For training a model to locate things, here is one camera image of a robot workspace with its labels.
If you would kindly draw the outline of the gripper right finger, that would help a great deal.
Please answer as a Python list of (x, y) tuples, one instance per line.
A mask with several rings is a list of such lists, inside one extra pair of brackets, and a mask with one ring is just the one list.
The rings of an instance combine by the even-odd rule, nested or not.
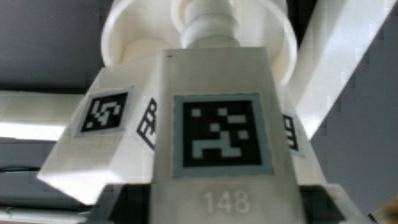
[(306, 224), (375, 224), (338, 184), (302, 185)]

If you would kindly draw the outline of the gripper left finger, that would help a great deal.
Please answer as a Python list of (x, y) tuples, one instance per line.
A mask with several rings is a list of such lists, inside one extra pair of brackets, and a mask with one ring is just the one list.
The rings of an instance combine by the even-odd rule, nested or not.
[(87, 224), (149, 224), (149, 184), (110, 184), (101, 192)]

